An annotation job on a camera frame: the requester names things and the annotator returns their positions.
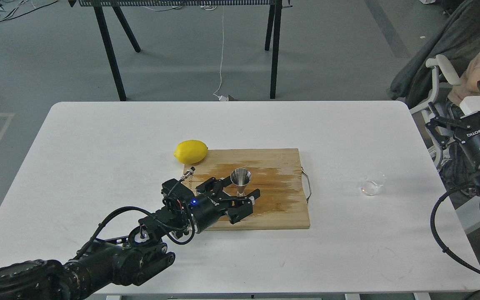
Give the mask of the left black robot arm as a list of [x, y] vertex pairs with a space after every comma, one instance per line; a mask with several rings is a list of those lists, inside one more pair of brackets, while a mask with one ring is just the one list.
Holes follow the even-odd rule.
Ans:
[[[183, 182], [194, 171], [191, 167], [180, 179], [162, 183], [163, 206], [158, 211], [126, 206], [111, 212], [65, 264], [29, 260], [0, 268], [0, 300], [83, 300], [110, 284], [142, 285], [175, 262], [175, 253], [168, 251], [163, 237], [185, 245], [222, 216], [235, 224], [253, 213], [259, 189], [237, 195], [224, 190], [233, 184], [245, 188], [247, 180], [212, 177], [193, 192]], [[113, 218], [128, 211], [145, 217], [126, 237], [98, 238]]]

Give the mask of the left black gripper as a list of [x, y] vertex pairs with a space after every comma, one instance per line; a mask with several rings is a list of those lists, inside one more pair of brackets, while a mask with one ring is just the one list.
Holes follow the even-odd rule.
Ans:
[[222, 216], [226, 216], [231, 224], [236, 224], [253, 213], [260, 190], [255, 189], [247, 196], [235, 196], [235, 193], [224, 191], [231, 184], [230, 176], [221, 179], [212, 177], [196, 187], [196, 196], [189, 201], [188, 207], [197, 234], [215, 224]]

